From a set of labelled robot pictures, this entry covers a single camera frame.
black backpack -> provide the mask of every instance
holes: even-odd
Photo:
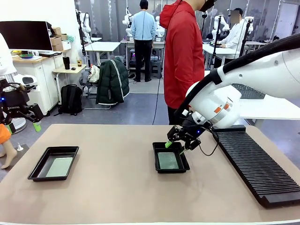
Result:
[[[61,105],[58,108],[57,116],[62,113],[69,113],[77,116],[82,109],[83,91],[76,84],[69,84],[61,88]]]

orange cloth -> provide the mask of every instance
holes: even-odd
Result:
[[[9,140],[10,136],[10,131],[4,126],[4,124],[0,124],[0,144]]]

red jacket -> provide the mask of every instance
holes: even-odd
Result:
[[[179,2],[164,6],[159,20],[160,25],[167,29],[165,102],[173,109],[179,108],[189,87],[204,78],[203,43],[195,12],[185,1],[178,6]]]

white cabinet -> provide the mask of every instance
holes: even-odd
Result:
[[[28,94],[28,104],[37,103],[46,115],[58,103],[55,75],[52,73],[55,69],[54,58],[36,63],[14,62],[14,66],[19,74],[33,75],[37,78],[37,89]]]

black cup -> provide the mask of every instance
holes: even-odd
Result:
[[[64,56],[64,57],[62,57],[62,60],[64,61],[65,69],[70,69],[70,58]]]

